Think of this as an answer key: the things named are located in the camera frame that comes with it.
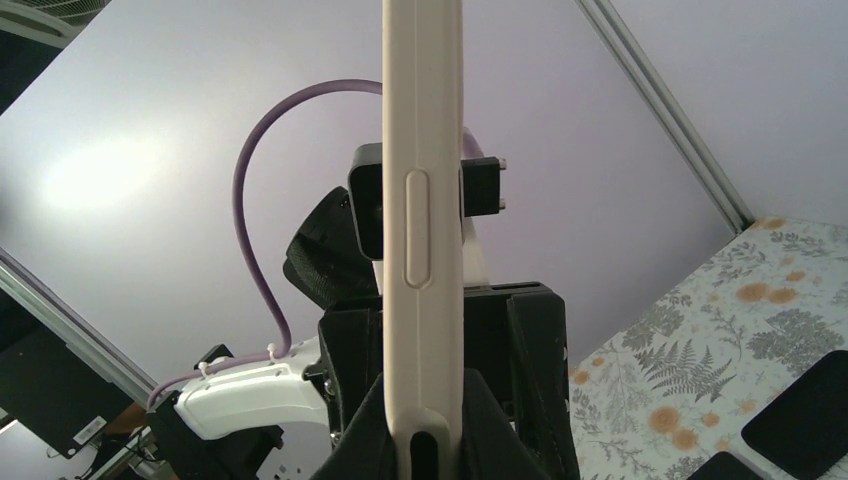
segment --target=black smartphone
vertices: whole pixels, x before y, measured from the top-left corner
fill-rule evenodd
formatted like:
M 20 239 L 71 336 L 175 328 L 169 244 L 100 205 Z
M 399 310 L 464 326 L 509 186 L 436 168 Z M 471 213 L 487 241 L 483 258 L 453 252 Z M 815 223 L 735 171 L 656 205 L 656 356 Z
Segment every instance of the black smartphone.
M 748 468 L 747 465 L 740 462 L 738 458 L 727 452 L 718 452 L 707 463 L 701 465 L 701 468 L 695 471 L 689 480 L 763 480 Z
M 742 429 L 760 455 L 815 480 L 848 454 L 848 351 L 830 352 Z

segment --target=floral tablecloth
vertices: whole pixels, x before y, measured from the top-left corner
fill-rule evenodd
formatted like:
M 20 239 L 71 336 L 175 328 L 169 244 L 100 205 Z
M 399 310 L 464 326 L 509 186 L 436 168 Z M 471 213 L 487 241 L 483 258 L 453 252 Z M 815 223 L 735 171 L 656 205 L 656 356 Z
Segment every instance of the floral tablecloth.
M 583 479 L 683 480 L 723 450 L 792 478 L 740 432 L 846 339 L 848 228 L 757 222 L 569 370 Z

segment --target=barcode sticker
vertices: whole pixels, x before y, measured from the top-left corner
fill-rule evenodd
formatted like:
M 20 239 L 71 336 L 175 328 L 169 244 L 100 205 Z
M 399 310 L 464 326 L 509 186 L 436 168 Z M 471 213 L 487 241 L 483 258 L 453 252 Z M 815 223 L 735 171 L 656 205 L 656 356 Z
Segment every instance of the barcode sticker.
M 97 435 L 97 432 L 105 426 L 106 420 L 104 420 L 103 417 L 95 417 L 95 419 L 89 422 L 80 433 L 74 435 L 74 441 L 80 444 L 80 446 L 85 445 L 89 440 L 91 440 L 91 437 Z

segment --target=side button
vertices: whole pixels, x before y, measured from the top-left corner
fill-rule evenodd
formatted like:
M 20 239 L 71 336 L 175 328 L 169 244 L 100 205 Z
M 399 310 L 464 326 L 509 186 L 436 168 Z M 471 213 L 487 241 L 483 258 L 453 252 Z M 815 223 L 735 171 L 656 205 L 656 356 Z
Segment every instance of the side button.
M 430 280 L 430 179 L 421 170 L 406 175 L 406 283 Z

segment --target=white wall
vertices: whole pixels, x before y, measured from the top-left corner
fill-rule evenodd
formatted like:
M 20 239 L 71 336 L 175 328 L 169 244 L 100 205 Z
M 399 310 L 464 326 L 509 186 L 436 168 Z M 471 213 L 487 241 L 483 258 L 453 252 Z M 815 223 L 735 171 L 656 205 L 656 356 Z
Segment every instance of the white wall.
M 848 225 L 848 2 L 613 4 L 755 214 Z
M 248 131 L 315 82 L 380 78 L 379 2 L 115 0 L 0 117 L 0 246 L 156 379 L 212 344 L 276 337 L 233 235 Z M 510 161 L 478 222 L 496 282 L 568 303 L 579 359 L 731 234 L 570 1 L 467 0 L 466 124 Z M 293 322 L 320 312 L 281 273 L 306 214 L 380 138 L 380 102 L 337 94 L 275 126 L 248 175 L 260 264 Z
M 82 475 L 94 461 L 97 452 L 84 448 L 68 460 L 65 457 L 47 458 L 48 445 L 20 423 L 0 434 L 0 478 L 56 480 Z

